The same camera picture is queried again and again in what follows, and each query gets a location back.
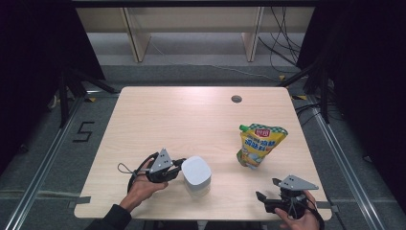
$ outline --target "human hand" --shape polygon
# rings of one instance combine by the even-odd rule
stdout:
[[[304,191],[305,196],[307,197],[308,203],[307,206],[311,209],[315,209],[314,204],[316,203],[316,199],[309,191]],[[305,210],[304,215],[299,219],[291,219],[288,217],[288,214],[279,208],[275,209],[275,213],[284,221],[281,224],[281,228],[287,229],[290,228],[292,230],[318,230],[319,229],[319,221],[317,221],[316,217],[309,211]]]
[[[148,180],[146,175],[138,174],[128,194],[120,203],[120,206],[126,209],[128,213],[131,213],[135,207],[141,204],[141,202],[150,198],[153,193],[167,188],[167,186],[168,182],[152,183]]]

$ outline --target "gray carpet floor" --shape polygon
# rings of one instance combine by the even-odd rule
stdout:
[[[279,82],[281,73],[271,66],[232,66],[227,70],[213,65],[107,65],[102,66],[106,83],[121,89],[127,85],[218,85],[272,87]],[[295,72],[294,67],[279,66],[279,70]],[[291,95],[303,95],[306,79],[298,80],[288,87]],[[88,90],[100,91],[86,84]],[[80,219],[74,215],[74,206],[86,176],[98,150],[102,136],[114,109],[117,97],[105,93],[94,94],[94,102],[83,102],[63,139],[34,204],[21,229],[83,229],[92,219]],[[307,105],[307,100],[293,100],[295,107]],[[356,176],[378,216],[387,229],[405,229],[406,217],[372,163],[365,161],[362,147],[350,127],[333,105],[329,106],[330,127],[350,161]],[[370,229],[359,204],[356,202],[343,173],[332,154],[331,148],[318,125],[312,109],[299,117],[304,136],[320,175],[323,187],[339,212],[326,221],[326,229]],[[8,222],[24,191],[30,185],[42,159],[52,145],[58,132],[60,112],[58,105],[45,113],[31,137],[27,140],[29,151],[17,154],[0,177],[0,226]],[[78,134],[83,122],[94,122],[84,127],[91,130],[88,142],[76,143],[85,138]],[[263,222],[267,229],[279,229],[279,221]],[[143,229],[144,223],[133,220],[127,229]]]

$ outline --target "sleeve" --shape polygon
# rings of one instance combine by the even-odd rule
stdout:
[[[102,219],[93,220],[85,230],[124,230],[131,221],[131,215],[120,205],[113,204]]]

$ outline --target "snack bag label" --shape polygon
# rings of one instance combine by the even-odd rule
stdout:
[[[251,169],[256,169],[263,158],[275,148],[286,136],[287,131],[279,126],[251,124],[239,127],[241,130],[241,150],[237,153],[238,162]]]

